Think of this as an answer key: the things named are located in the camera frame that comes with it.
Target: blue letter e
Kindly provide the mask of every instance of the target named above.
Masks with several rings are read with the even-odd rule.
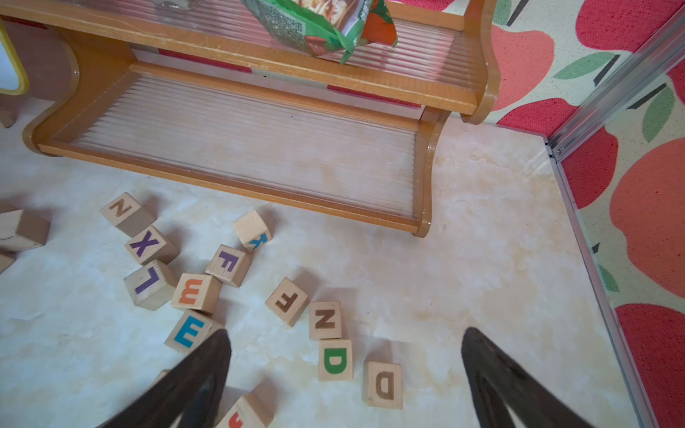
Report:
[[[205,323],[203,323],[202,321],[200,321],[197,318],[193,318],[193,317],[189,316],[186,319],[186,322],[183,323],[183,325],[181,326],[181,329],[176,334],[176,337],[174,338],[174,340],[176,342],[179,342],[180,344],[182,344],[186,348],[190,348],[192,346],[192,342],[189,341],[188,339],[186,339],[186,337],[185,337],[186,333],[190,334],[191,336],[197,336],[197,334],[199,333],[199,330],[194,330],[192,328],[193,325],[196,325],[196,326],[200,327],[200,329],[201,329],[202,327],[204,327]]]

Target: green snack bag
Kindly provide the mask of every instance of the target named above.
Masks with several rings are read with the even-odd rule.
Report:
[[[397,43],[395,24],[384,0],[241,1],[282,44],[313,56],[344,49],[341,64],[358,45]]]

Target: green letter d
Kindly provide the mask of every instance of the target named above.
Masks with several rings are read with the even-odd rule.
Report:
[[[339,364],[331,364],[331,358],[339,357]],[[347,367],[347,348],[326,348],[323,350],[323,367],[331,375],[339,375]]]

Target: ribbed plastic panel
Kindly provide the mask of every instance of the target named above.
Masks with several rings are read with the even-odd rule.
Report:
[[[412,218],[406,129],[141,76],[71,143]]]
[[[172,10],[151,0],[63,1],[292,51],[274,40],[240,0],[204,0],[194,10]],[[399,20],[395,25],[399,38],[396,47],[358,47],[348,64],[473,89],[476,73],[469,58],[479,58],[480,54],[470,48],[462,33]],[[325,58],[339,61],[341,55],[331,53]]]

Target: wooden shoe rack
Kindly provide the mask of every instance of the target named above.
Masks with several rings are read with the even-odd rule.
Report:
[[[239,0],[168,11],[150,0],[0,0],[0,14],[55,27],[67,98],[24,131],[62,155],[409,231],[432,217],[431,175],[451,112],[480,123],[499,90],[496,0],[464,16],[390,3],[399,43],[312,58],[283,47]],[[129,43],[424,105],[419,120],[141,62]]]

